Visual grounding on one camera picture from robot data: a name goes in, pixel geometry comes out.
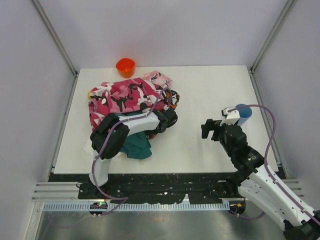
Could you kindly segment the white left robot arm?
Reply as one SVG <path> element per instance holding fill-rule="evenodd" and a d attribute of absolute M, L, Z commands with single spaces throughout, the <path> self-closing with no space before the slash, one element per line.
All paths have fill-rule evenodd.
<path fill-rule="evenodd" d="M 108 182 L 108 173 L 112 158 L 123 147 L 127 137 L 137 133 L 160 134 L 173 126 L 178 115 L 172 108 L 118 116 L 108 114 L 90 135 L 94 160 L 89 179 L 96 187 Z"/>

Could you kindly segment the orange black camouflage cloth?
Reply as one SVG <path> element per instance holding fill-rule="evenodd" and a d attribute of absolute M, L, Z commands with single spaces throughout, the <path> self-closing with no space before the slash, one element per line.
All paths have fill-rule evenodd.
<path fill-rule="evenodd" d="M 160 99 L 156 104 L 155 104 L 155 108 L 152 110 L 152 113 L 156 115 L 156 110 L 158 111 L 165 111 L 169 108 L 172 108 L 174 110 L 176 110 L 176 107 L 178 105 L 178 102 L 180 100 L 180 96 L 179 94 L 172 90 L 173 93 L 173 103 L 171 104 L 170 107 L 167 106 L 167 99 L 166 99 L 166 94 L 165 91 L 161 94 L 161 96 L 163 97 L 163 99 Z M 147 137 L 148 140 L 152 140 L 153 138 L 155 138 L 155 136 L 158 134 L 156 133 L 156 128 L 153 130 L 146 130 L 145 131 L 145 135 Z"/>

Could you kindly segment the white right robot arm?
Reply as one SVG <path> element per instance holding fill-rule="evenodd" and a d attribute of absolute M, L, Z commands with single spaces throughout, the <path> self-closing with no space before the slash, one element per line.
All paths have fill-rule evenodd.
<path fill-rule="evenodd" d="M 236 172 L 227 178 L 228 187 L 253 202 L 282 230 L 287 240 L 318 240 L 320 212 L 300 199 L 278 175 L 265 166 L 264 157 L 248 145 L 237 125 L 207 119 L 201 125 L 202 139 L 219 142 Z"/>

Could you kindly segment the pink camouflage garment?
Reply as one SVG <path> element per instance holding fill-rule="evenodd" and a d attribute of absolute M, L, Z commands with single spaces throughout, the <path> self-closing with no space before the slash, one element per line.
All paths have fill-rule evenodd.
<path fill-rule="evenodd" d="M 118 82 L 102 82 L 91 89 L 89 122 L 95 130 L 110 113 L 145 113 L 163 100 L 162 87 L 140 77 Z"/>

